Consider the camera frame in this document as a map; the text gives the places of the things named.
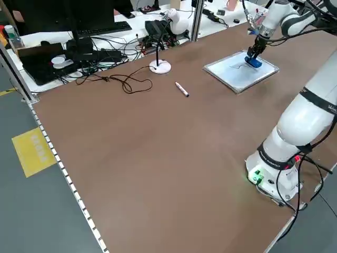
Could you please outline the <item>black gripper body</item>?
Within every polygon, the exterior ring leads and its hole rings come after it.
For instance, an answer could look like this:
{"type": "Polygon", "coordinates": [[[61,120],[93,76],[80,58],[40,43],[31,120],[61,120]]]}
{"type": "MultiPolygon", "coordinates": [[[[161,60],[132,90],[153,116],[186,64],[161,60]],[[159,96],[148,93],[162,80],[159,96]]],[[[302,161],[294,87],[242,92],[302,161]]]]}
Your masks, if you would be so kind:
{"type": "Polygon", "coordinates": [[[254,41],[254,50],[265,50],[267,46],[267,40],[263,37],[257,36],[254,41]]]}

